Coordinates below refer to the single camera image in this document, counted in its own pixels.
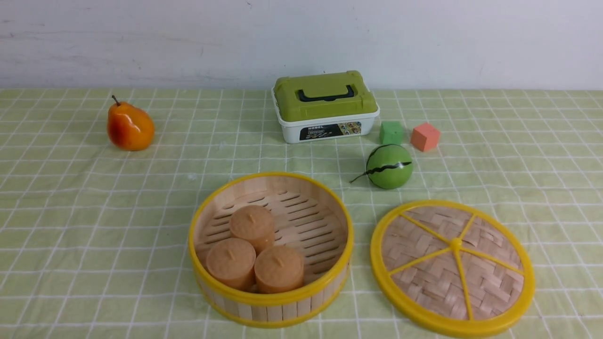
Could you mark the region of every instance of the foam block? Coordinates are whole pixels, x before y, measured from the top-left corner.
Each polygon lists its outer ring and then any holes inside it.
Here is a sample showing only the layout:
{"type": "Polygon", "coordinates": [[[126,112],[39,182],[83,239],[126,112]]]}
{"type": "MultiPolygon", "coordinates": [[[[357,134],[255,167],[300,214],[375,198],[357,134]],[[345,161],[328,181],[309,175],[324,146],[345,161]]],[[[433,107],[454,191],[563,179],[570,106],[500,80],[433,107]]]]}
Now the foam block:
{"type": "Polygon", "coordinates": [[[402,143],[404,129],[399,121],[382,121],[381,130],[379,131],[379,140],[382,145],[402,143]]]}
{"type": "Polygon", "coordinates": [[[411,144],[421,152],[427,152],[438,145],[440,131],[424,122],[412,130],[411,144]]]}

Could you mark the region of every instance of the box label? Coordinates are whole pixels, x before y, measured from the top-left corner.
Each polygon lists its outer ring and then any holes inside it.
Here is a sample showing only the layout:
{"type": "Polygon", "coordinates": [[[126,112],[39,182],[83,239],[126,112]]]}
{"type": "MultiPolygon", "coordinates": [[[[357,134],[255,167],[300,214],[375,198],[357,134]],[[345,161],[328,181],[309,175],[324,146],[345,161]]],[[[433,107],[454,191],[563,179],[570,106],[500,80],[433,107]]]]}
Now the box label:
{"type": "Polygon", "coordinates": [[[334,136],[360,134],[362,123],[360,121],[345,122],[342,124],[318,125],[302,128],[300,140],[331,138],[334,136]]]}

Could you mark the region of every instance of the table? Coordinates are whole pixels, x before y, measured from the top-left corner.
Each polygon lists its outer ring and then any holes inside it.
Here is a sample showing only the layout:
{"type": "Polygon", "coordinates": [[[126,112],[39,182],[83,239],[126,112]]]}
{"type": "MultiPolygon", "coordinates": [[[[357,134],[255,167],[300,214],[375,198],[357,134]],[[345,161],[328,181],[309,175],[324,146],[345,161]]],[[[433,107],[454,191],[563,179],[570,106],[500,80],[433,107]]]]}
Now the table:
{"type": "Polygon", "coordinates": [[[368,243],[403,202],[437,198],[496,217],[528,251],[531,309],[501,338],[596,338],[603,331],[603,92],[376,90],[365,137],[286,145],[265,90],[0,90],[1,338],[436,338],[393,309],[368,243]],[[106,135],[110,95],[149,112],[145,151],[106,135]],[[379,124],[398,120],[415,173],[400,190],[366,177],[379,124]],[[428,121],[437,149],[409,130],[428,121]],[[320,316],[244,328],[210,309],[186,251],[203,199],[258,171],[311,176],[355,222],[353,269],[320,316]]]}

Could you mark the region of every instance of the steamer basket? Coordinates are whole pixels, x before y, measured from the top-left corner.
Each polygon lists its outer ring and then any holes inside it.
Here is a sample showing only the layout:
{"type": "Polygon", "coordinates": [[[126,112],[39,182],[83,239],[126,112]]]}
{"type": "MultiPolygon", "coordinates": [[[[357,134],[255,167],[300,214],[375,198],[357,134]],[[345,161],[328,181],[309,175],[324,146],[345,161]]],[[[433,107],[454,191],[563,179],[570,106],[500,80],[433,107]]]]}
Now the steamer basket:
{"type": "Polygon", "coordinates": [[[371,239],[371,264],[399,311],[449,337],[500,334],[534,297],[521,243],[491,216],[452,201],[415,201],[387,213],[371,239]]]}
{"type": "Polygon", "coordinates": [[[280,328],[314,317],[337,297],[350,270],[353,227],[342,201],[323,184],[293,173],[259,173],[236,179],[205,199],[192,220],[188,246],[201,292],[217,312],[243,325],[280,328]],[[250,204],[272,211],[274,245],[286,244],[304,255],[304,287],[276,294],[243,292],[207,272],[207,252],[230,238],[230,216],[250,204]]]}

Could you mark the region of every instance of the orange candle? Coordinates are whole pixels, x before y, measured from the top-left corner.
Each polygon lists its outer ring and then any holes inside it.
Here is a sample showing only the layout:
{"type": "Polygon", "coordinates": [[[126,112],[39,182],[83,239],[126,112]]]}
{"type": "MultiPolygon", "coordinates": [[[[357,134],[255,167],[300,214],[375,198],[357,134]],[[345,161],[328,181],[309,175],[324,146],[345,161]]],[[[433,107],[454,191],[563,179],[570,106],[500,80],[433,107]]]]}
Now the orange candle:
{"type": "Polygon", "coordinates": [[[259,205],[239,208],[230,217],[230,234],[247,240],[259,255],[274,245],[274,217],[267,208],[259,205]]]}
{"type": "Polygon", "coordinates": [[[206,262],[209,274],[228,287],[248,291],[255,284],[256,251],[243,239],[218,242],[207,253],[206,262]]]}
{"type": "Polygon", "coordinates": [[[256,258],[254,268],[260,293],[282,293],[303,286],[303,256],[294,248],[274,246],[256,258]]]}

